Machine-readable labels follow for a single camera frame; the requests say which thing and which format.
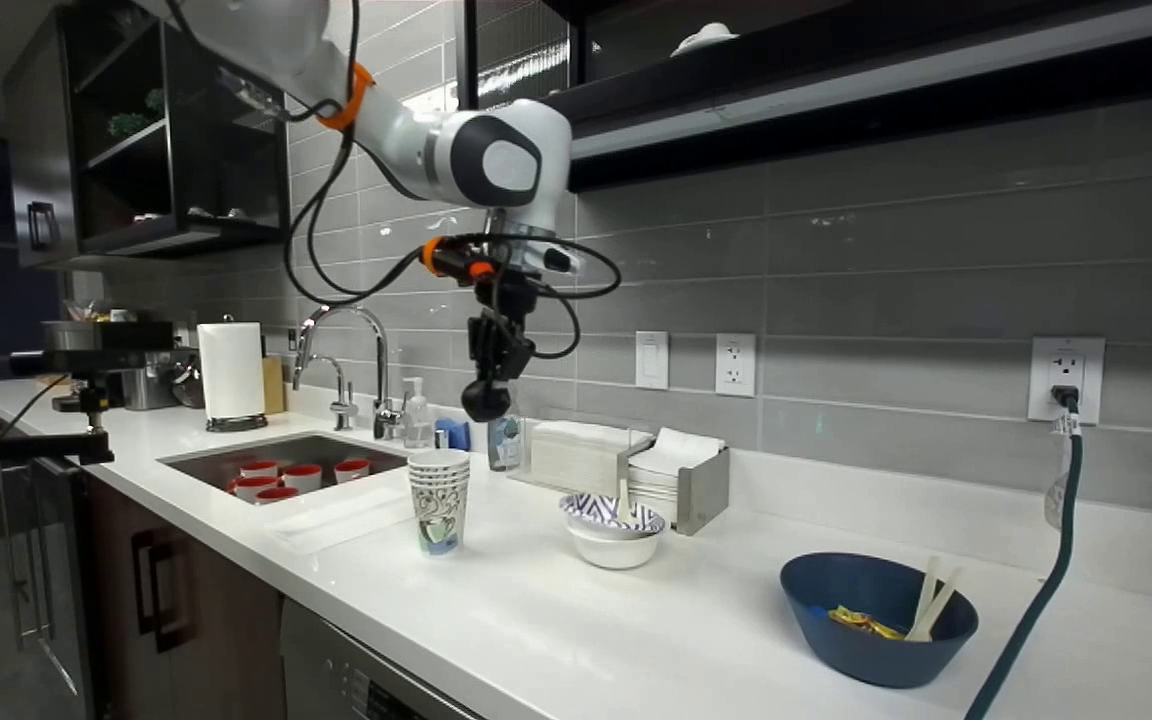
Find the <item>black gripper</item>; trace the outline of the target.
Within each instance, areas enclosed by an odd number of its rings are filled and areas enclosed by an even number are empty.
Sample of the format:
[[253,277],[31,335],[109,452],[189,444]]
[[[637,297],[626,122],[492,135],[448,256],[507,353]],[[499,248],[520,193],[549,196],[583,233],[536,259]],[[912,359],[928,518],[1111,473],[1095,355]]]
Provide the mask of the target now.
[[507,379],[514,379],[536,344],[525,335],[525,318],[536,308],[536,284],[526,270],[477,262],[468,270],[479,313],[468,318],[468,353],[477,379],[463,384],[460,406],[472,420],[499,420],[510,406]]

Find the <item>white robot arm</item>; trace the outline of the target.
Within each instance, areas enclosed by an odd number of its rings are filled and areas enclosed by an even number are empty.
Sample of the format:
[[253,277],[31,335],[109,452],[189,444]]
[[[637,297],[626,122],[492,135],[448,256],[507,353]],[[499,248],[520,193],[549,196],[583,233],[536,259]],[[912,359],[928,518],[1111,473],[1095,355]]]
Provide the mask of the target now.
[[419,262],[477,291],[477,379],[460,404],[472,420],[499,420],[510,404],[507,384],[536,355],[525,318],[538,277],[525,248],[554,242],[572,122],[538,100],[419,118],[328,35],[330,0],[163,0],[155,16],[342,133],[395,193],[488,213],[479,236],[429,239]]

